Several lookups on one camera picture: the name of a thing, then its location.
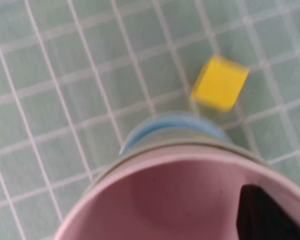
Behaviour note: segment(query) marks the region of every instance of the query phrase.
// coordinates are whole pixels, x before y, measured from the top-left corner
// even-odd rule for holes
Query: blue ring
[[[119,155],[145,136],[165,128],[187,128],[232,143],[231,139],[217,125],[206,118],[198,118],[191,114],[169,114],[147,120],[132,130],[120,149]]]

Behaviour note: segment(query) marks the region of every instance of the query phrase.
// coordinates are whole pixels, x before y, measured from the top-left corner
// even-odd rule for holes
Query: floor
[[[213,54],[251,68],[228,113],[188,100]],[[52,240],[129,131],[167,111],[300,185],[300,0],[0,0],[0,240]]]

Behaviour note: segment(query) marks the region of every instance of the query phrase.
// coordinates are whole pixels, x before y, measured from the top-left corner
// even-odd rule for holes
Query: white grout line
[[[276,0],[276,3],[279,6],[278,10],[280,12],[280,15],[282,16],[285,28],[286,28],[289,36],[292,39],[292,43],[294,45],[296,54],[298,56],[298,61],[299,61],[299,64],[300,64],[300,36],[299,36],[299,33],[298,33],[294,23],[293,23],[290,11],[288,11],[288,9],[287,9],[286,5],[284,4],[284,2],[282,0]],[[297,146],[296,147],[298,149],[300,149],[300,144],[299,144],[299,141],[298,141],[297,137],[296,137],[296,141],[297,141]]]
[[[39,154],[39,151],[38,151],[38,148],[36,146],[36,143],[35,143],[35,140],[34,140],[34,137],[31,133],[31,130],[30,130],[30,126],[29,126],[29,123],[28,123],[28,120],[27,120],[27,117],[26,117],[26,114],[25,114],[25,111],[21,105],[21,102],[20,102],[20,99],[17,95],[17,91],[15,89],[15,86],[14,86],[14,83],[13,83],[13,80],[12,80],[12,77],[10,75],[10,72],[9,72],[9,69],[8,69],[8,65],[6,63],[6,60],[5,60],[5,57],[4,57],[4,53],[2,52],[2,49],[1,49],[1,46],[0,46],[0,60],[1,60],[1,63],[2,63],[2,66],[3,66],[3,69],[4,69],[4,72],[6,74],[6,78],[7,78],[7,81],[8,81],[8,84],[10,86],[10,89],[11,89],[11,92],[12,92],[12,95],[14,97],[14,100],[15,100],[15,103],[17,105],[17,108],[20,112],[20,115],[21,115],[21,118],[22,118],[22,121],[23,121],[23,124],[24,124],[24,127],[25,127],[25,130],[26,130],[26,133],[30,139],[30,142],[31,142],[31,145],[32,145],[32,148],[33,148],[33,151],[34,151],[34,154],[36,156],[36,159],[38,161],[38,164],[40,166],[40,170],[42,172],[42,176],[44,178],[44,181],[45,181],[45,184],[47,185],[47,187],[49,188],[49,193],[50,193],[50,196],[51,196],[51,200],[53,202],[53,205],[55,207],[55,210],[56,210],[56,213],[57,213],[57,216],[59,218],[59,221],[62,222],[63,220],[63,217],[62,217],[62,214],[61,214],[61,210],[58,206],[58,203],[57,203],[57,200],[56,200],[56,197],[54,196],[53,192],[52,192],[52,189],[51,189],[51,186],[50,186],[50,182],[49,182],[49,178],[47,176],[47,173],[45,171],[45,168],[44,168],[44,165],[43,165],[43,162],[42,162],[42,159],[41,159],[41,156]]]
[[[201,0],[195,0],[195,5],[196,5],[196,8],[197,8],[199,16],[200,16],[201,24],[202,24],[203,28],[207,31],[208,40],[211,44],[213,52],[215,54],[221,55],[220,48],[219,48],[217,40],[215,38],[215,33],[211,27],[210,20],[206,13],[203,2]],[[244,114],[244,111],[243,111],[239,101],[237,101],[235,103],[234,111],[239,119],[241,119],[241,120],[245,119],[245,114]],[[250,149],[255,154],[260,156],[260,152],[258,150],[254,135],[253,135],[250,127],[244,121],[242,122],[242,130],[243,130],[244,135],[249,143]]]
[[[258,34],[257,34],[254,26],[251,23],[251,18],[248,17],[249,14],[248,14],[247,6],[243,0],[236,0],[236,3],[237,3],[239,10],[241,11],[241,14],[246,17],[245,24],[246,24],[251,42],[252,42],[254,48],[256,49],[257,55],[259,56],[260,60],[264,60],[264,62],[265,62],[264,72],[265,72],[268,84],[270,86],[272,96],[274,97],[274,100],[276,101],[277,104],[279,104],[280,106],[283,106],[281,111],[279,112],[279,115],[282,120],[282,124],[285,126],[285,132],[287,134],[287,137],[289,138],[290,144],[293,147],[294,151],[298,152],[300,150],[300,144],[299,144],[298,137],[295,133],[295,130],[291,123],[291,120],[287,114],[285,102],[280,94],[279,87],[277,85],[275,76],[272,72],[272,69],[270,68],[268,61],[266,60],[267,58],[265,55],[265,51],[260,43]],[[299,162],[299,166],[300,166],[300,155],[298,155],[298,162]]]
[[[82,28],[82,26],[81,26],[81,24],[79,22],[79,19],[78,19],[78,16],[77,16],[77,13],[76,13],[76,10],[75,10],[75,7],[73,5],[72,0],[68,0],[68,6],[70,8],[72,17],[74,19],[76,28],[77,28],[78,33],[79,33],[79,36],[81,38],[81,42],[83,44],[85,53],[86,53],[86,55],[88,57],[89,63],[91,65],[91,68],[92,68],[93,73],[95,75],[95,80],[96,80],[96,83],[97,83],[97,85],[99,87],[100,93],[102,95],[102,98],[103,98],[103,101],[104,101],[104,105],[105,105],[105,107],[107,109],[107,112],[109,114],[110,121],[111,121],[111,124],[113,126],[114,132],[116,134],[116,137],[117,137],[120,145],[122,146],[124,140],[123,140],[121,131],[120,131],[119,126],[118,126],[118,124],[116,122],[116,119],[114,117],[114,113],[113,113],[113,111],[111,109],[111,106],[110,106],[110,103],[109,103],[109,100],[108,100],[105,88],[104,88],[103,83],[102,83],[101,78],[100,78],[100,74],[99,74],[98,69],[97,69],[97,67],[95,65],[94,59],[92,57],[92,54],[91,54],[91,52],[89,50],[89,46],[88,46],[86,37],[85,37],[84,32],[83,32],[83,28]]]
[[[15,209],[14,204],[12,203],[12,200],[11,200],[8,188],[7,188],[6,184],[5,184],[5,180],[4,180],[4,178],[3,178],[2,174],[1,174],[1,171],[0,171],[0,183],[1,183],[4,195],[5,195],[5,198],[7,200],[7,203],[9,204],[9,207],[11,209],[12,216],[13,216],[13,219],[15,221],[16,227],[17,227],[17,229],[18,229],[18,231],[20,233],[21,239],[22,240],[26,240],[26,235],[24,233],[24,230],[22,229],[20,220],[19,220],[18,215],[17,215],[17,211]]]
[[[112,9],[114,11],[115,18],[117,20],[117,23],[119,25],[120,31],[122,33],[122,36],[123,36],[126,48],[128,50],[129,56],[130,56],[130,58],[132,60],[132,65],[134,66],[135,72],[136,72],[136,74],[138,76],[142,92],[143,92],[143,94],[145,96],[145,99],[146,99],[148,105],[149,105],[149,109],[150,109],[151,115],[155,116],[156,115],[156,110],[155,110],[154,104],[151,101],[151,96],[150,96],[149,91],[148,91],[146,80],[144,78],[144,75],[142,74],[139,62],[138,62],[137,57],[136,57],[136,55],[134,53],[132,44],[131,44],[131,42],[129,40],[129,36],[128,36],[127,30],[126,30],[126,27],[124,25],[124,21],[122,20],[122,17],[120,16],[117,3],[115,2],[115,0],[110,0],[110,1],[111,1]]]
[[[32,13],[32,10],[30,8],[28,0],[24,0],[24,3],[25,3],[25,8],[26,8],[26,10],[28,12],[28,15],[29,15],[29,19],[30,19],[32,28],[34,29],[35,35],[36,35],[36,37],[37,37],[37,39],[39,41],[39,45],[40,45],[40,48],[41,48],[41,52],[43,54],[44,61],[45,61],[46,65],[47,65],[47,67],[48,67],[50,76],[52,77],[52,81],[53,81],[55,90],[56,90],[57,95],[58,95],[58,97],[60,99],[60,102],[61,102],[64,114],[65,114],[66,120],[67,120],[67,122],[68,122],[68,124],[70,126],[70,129],[71,129],[71,132],[72,132],[75,144],[77,146],[77,149],[78,149],[81,161],[82,161],[82,164],[84,166],[84,169],[85,169],[86,173],[89,176],[89,179],[92,181],[93,177],[92,177],[92,173],[90,171],[89,165],[88,165],[88,161],[87,161],[85,152],[84,152],[83,147],[82,147],[82,145],[80,143],[78,134],[77,134],[77,132],[75,130],[75,127],[74,127],[74,123],[73,123],[73,121],[71,119],[71,116],[69,114],[69,110],[68,110],[66,101],[65,101],[64,96],[63,96],[63,94],[61,92],[61,89],[60,89],[59,83],[57,81],[57,77],[56,77],[56,74],[55,74],[54,69],[52,67],[52,64],[51,64],[51,62],[49,60],[48,53],[47,53],[45,45],[44,45],[44,41],[42,39],[42,36],[41,36],[40,31],[38,29],[37,23],[35,21],[35,17],[34,17],[34,15]]]
[[[183,90],[186,93],[186,95],[189,96],[190,93],[191,93],[191,88],[190,88],[190,85],[189,85],[189,81],[188,81],[187,75],[185,73],[184,67],[182,65],[180,56],[179,56],[179,54],[176,50],[176,46],[174,45],[174,41],[173,41],[173,38],[171,36],[169,26],[168,26],[168,23],[165,19],[165,15],[163,13],[162,7],[161,7],[160,3],[157,0],[152,0],[152,3],[153,3],[153,6],[154,6],[156,15],[159,19],[159,22],[162,26],[163,34],[164,34],[165,40],[168,44],[168,49],[171,52],[173,62],[176,66],[178,75],[179,75],[180,80],[182,82]],[[200,113],[199,113],[198,107],[197,107],[196,103],[191,99],[190,99],[190,105],[191,105],[191,108],[192,108],[193,112],[197,116],[199,116]]]

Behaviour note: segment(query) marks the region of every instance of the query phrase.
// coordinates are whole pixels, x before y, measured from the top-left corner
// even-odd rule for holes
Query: yellow block
[[[235,104],[249,69],[221,56],[213,56],[196,80],[191,97],[221,111]]]

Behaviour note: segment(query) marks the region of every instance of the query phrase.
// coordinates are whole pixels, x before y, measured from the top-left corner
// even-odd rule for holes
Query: grid line
[[[186,95],[189,96],[190,93],[191,93],[189,81],[188,81],[188,78],[186,76],[185,70],[184,70],[184,68],[182,66],[182,63],[181,63],[181,60],[180,60],[180,56],[179,56],[179,54],[176,51],[176,46],[174,44],[174,41],[172,40],[171,33],[170,33],[170,30],[169,30],[169,27],[168,27],[168,23],[167,23],[167,21],[165,19],[165,16],[164,16],[164,13],[163,13],[163,10],[162,10],[162,6],[159,4],[159,2],[157,0],[152,0],[152,3],[153,3],[153,6],[154,6],[156,15],[157,15],[157,17],[159,19],[159,22],[160,22],[160,24],[162,26],[163,34],[164,34],[165,40],[166,40],[166,42],[168,44],[168,49],[170,50],[170,53],[172,55],[172,59],[173,59],[173,62],[175,64],[175,66],[176,66],[178,75],[179,75],[179,77],[180,77],[180,79],[182,81],[184,92],[185,92]],[[199,116],[200,113],[199,113],[199,110],[198,110],[198,107],[197,107],[195,101],[193,101],[192,99],[190,99],[190,105],[191,105],[192,111],[197,116]]]
[[[111,109],[111,106],[110,106],[110,103],[109,103],[109,100],[108,100],[108,97],[107,97],[105,88],[104,88],[103,83],[102,83],[101,78],[100,78],[100,74],[99,74],[99,72],[98,72],[98,69],[97,69],[95,63],[94,63],[92,54],[91,54],[91,52],[90,52],[90,50],[89,50],[89,46],[88,46],[86,37],[85,37],[85,35],[84,35],[82,26],[81,26],[81,24],[80,24],[80,21],[79,21],[79,19],[78,19],[76,10],[75,10],[75,8],[74,8],[73,2],[72,2],[72,0],[68,0],[67,2],[68,2],[68,6],[69,6],[69,8],[70,8],[72,17],[73,17],[73,19],[74,19],[74,22],[75,22],[77,31],[78,31],[78,33],[79,33],[81,42],[82,42],[82,44],[83,44],[85,54],[86,54],[87,57],[88,57],[90,66],[91,66],[91,68],[92,68],[92,70],[93,70],[93,73],[94,73],[94,75],[95,75],[95,80],[96,80],[96,83],[97,83],[97,85],[98,85],[98,87],[99,87],[100,93],[101,93],[101,95],[102,95],[102,98],[103,98],[103,101],[104,101],[106,110],[107,110],[107,112],[108,112],[108,114],[109,114],[110,121],[111,121],[111,124],[112,124],[112,126],[113,126],[114,132],[115,132],[115,134],[116,134],[116,137],[117,137],[117,139],[118,139],[120,145],[122,146],[124,140],[123,140],[121,131],[120,131],[119,126],[118,126],[118,124],[117,124],[117,122],[116,122],[116,119],[115,119],[115,117],[114,117],[113,111],[112,111],[112,109]]]
[[[33,134],[32,134],[32,132],[31,132],[31,130],[30,130],[30,126],[29,126],[29,123],[28,123],[28,120],[27,120],[25,111],[24,111],[24,109],[23,109],[23,107],[22,107],[22,105],[21,105],[20,99],[18,98],[18,95],[17,95],[16,89],[15,89],[15,86],[14,86],[14,83],[13,83],[13,80],[12,80],[12,77],[11,77],[10,72],[9,72],[9,69],[8,69],[8,65],[7,65],[7,63],[6,63],[4,54],[3,54],[2,50],[1,50],[1,46],[0,46],[0,61],[1,61],[1,63],[2,63],[4,72],[5,72],[5,75],[6,75],[8,84],[9,84],[9,87],[10,87],[10,89],[11,89],[13,98],[14,98],[15,103],[16,103],[16,105],[17,105],[18,111],[19,111],[19,113],[20,113],[20,115],[21,115],[21,119],[22,119],[23,125],[24,125],[24,127],[25,127],[26,133],[27,133],[27,135],[28,135],[28,137],[29,137],[29,139],[30,139],[31,146],[32,146],[32,148],[33,148],[34,154],[35,154],[36,159],[37,159],[37,161],[38,161],[38,164],[39,164],[39,167],[40,167],[40,170],[41,170],[41,173],[42,173],[44,182],[45,182],[45,184],[47,185],[47,187],[48,187],[48,189],[49,189],[49,195],[50,195],[50,197],[51,197],[53,206],[54,206],[55,211],[56,211],[56,214],[57,214],[57,216],[58,216],[58,220],[59,220],[59,222],[61,223],[62,220],[63,220],[61,210],[60,210],[60,208],[59,208],[59,206],[58,206],[56,197],[55,197],[55,195],[54,195],[54,193],[53,193],[53,191],[52,191],[52,189],[51,189],[50,182],[49,182],[49,178],[48,178],[47,173],[46,173],[46,171],[45,171],[45,168],[44,168],[44,165],[43,165],[41,156],[40,156],[40,154],[39,154],[38,148],[37,148],[37,146],[36,146],[36,143],[35,143]]]
[[[48,53],[47,53],[47,50],[46,50],[46,48],[44,46],[44,42],[43,42],[42,36],[41,36],[41,34],[39,32],[39,29],[38,29],[37,23],[35,21],[34,15],[33,15],[32,11],[31,11],[31,8],[30,8],[28,0],[24,0],[24,3],[25,3],[25,8],[26,8],[26,10],[28,12],[28,15],[29,15],[29,19],[30,19],[32,28],[34,29],[35,35],[36,35],[36,37],[38,39],[38,42],[39,42],[39,45],[40,45],[40,49],[41,49],[41,52],[43,54],[44,61],[45,61],[46,65],[47,65],[49,74],[50,74],[50,76],[52,78],[52,82],[53,82],[54,87],[55,87],[55,90],[56,90],[57,95],[58,95],[58,97],[60,99],[60,102],[61,102],[64,114],[65,114],[66,120],[67,120],[67,122],[68,122],[68,124],[70,126],[71,133],[73,135],[76,147],[78,149],[78,152],[79,152],[79,155],[80,155],[83,167],[84,167],[86,173],[89,176],[89,180],[92,181],[93,176],[92,176],[92,173],[90,171],[86,155],[85,155],[83,147],[82,147],[82,145],[81,145],[81,143],[79,141],[78,134],[77,134],[77,132],[76,132],[76,130],[74,128],[74,123],[73,123],[73,121],[71,119],[71,116],[69,114],[69,110],[68,110],[66,101],[65,101],[64,96],[63,96],[63,94],[61,92],[61,89],[60,89],[59,83],[57,81],[56,74],[55,74],[55,72],[53,70],[52,64],[51,64],[51,62],[49,60]]]
[[[151,97],[150,97],[150,94],[149,94],[149,91],[148,91],[148,88],[147,88],[147,84],[146,84],[144,75],[142,74],[141,68],[139,66],[139,62],[138,62],[137,57],[134,53],[132,44],[129,40],[129,36],[128,36],[127,30],[126,30],[126,27],[124,25],[124,21],[122,20],[122,16],[121,16],[121,14],[118,10],[117,3],[116,3],[115,0],[110,0],[110,2],[111,2],[112,9],[114,11],[114,15],[115,15],[115,18],[117,20],[118,26],[119,26],[120,31],[122,33],[126,48],[128,50],[129,56],[132,60],[132,65],[134,67],[134,70],[135,70],[135,72],[137,74],[137,77],[138,77],[138,80],[140,82],[142,92],[145,96],[145,99],[146,99],[148,105],[149,105],[151,115],[155,116],[157,114],[156,109],[154,107],[153,102],[151,101]]]
[[[19,232],[19,234],[21,236],[21,239],[22,240],[26,240],[26,235],[25,235],[24,230],[23,230],[23,228],[21,226],[20,220],[19,220],[18,215],[17,215],[17,211],[16,211],[15,206],[14,206],[12,200],[11,200],[8,188],[7,188],[6,184],[5,184],[5,180],[4,180],[3,176],[2,176],[1,171],[0,171],[0,183],[1,183],[4,195],[5,195],[5,198],[7,200],[7,204],[10,207],[10,210],[11,210],[14,222],[15,222],[16,227],[18,229],[18,232]]]
[[[295,133],[293,125],[289,119],[289,116],[286,112],[285,102],[280,94],[279,87],[277,85],[274,74],[270,68],[270,65],[267,62],[265,51],[260,43],[259,37],[256,33],[256,30],[255,30],[254,26],[252,25],[250,18],[248,17],[249,14],[248,14],[247,6],[243,0],[236,0],[236,3],[237,3],[238,9],[240,10],[241,14],[243,16],[246,16],[246,18],[248,19],[248,21],[246,21],[245,24],[246,24],[246,28],[248,30],[249,37],[251,39],[251,42],[252,42],[254,48],[256,49],[256,52],[257,52],[256,54],[258,55],[259,59],[261,59],[265,62],[264,72],[266,75],[266,80],[267,80],[268,84],[271,86],[270,90],[272,92],[272,96],[278,105],[283,106],[281,111],[279,112],[279,116],[282,120],[283,125],[285,126],[285,132],[287,134],[287,137],[289,139],[289,142],[290,142],[292,148],[294,149],[294,151],[296,153],[298,153],[299,149],[300,149],[299,140],[297,138],[297,135]],[[300,167],[300,155],[297,156],[297,159],[298,159],[298,164]]]

